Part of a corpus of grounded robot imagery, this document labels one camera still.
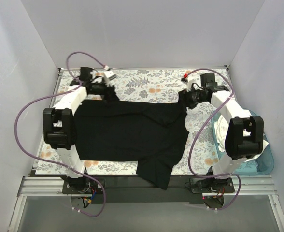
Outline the black t shirt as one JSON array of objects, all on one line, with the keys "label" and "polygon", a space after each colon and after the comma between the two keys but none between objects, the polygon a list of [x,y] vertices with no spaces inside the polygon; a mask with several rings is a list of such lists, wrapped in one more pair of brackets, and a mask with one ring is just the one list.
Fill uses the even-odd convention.
[{"label": "black t shirt", "polygon": [[85,100],[74,114],[81,160],[136,161],[136,174],[168,187],[188,139],[182,103]]}]

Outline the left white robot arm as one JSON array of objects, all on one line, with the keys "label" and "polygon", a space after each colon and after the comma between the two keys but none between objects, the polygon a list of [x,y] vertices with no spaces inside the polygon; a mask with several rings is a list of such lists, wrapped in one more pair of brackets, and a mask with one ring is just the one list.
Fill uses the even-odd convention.
[{"label": "left white robot arm", "polygon": [[86,167],[80,160],[77,149],[77,129],[74,114],[89,94],[100,95],[104,100],[117,101],[115,87],[111,80],[116,78],[109,66],[103,67],[103,74],[95,76],[94,69],[81,67],[80,75],[72,80],[69,93],[52,108],[43,110],[43,138],[60,157],[65,165],[65,181],[79,193],[90,189],[90,181],[84,177]]}]

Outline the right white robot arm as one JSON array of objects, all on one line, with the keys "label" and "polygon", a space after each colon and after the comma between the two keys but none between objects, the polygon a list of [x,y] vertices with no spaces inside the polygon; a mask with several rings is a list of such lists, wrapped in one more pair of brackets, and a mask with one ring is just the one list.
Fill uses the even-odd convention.
[{"label": "right white robot arm", "polygon": [[179,99],[189,109],[208,102],[216,108],[211,116],[220,113],[228,123],[224,155],[205,175],[195,174],[195,182],[191,183],[199,191],[217,192],[231,185],[231,176],[241,164],[263,152],[264,121],[260,116],[252,116],[233,99],[231,85],[216,82],[217,71],[206,71],[200,75],[201,84],[197,87],[187,73],[183,75],[181,81],[186,89],[179,92]]}]

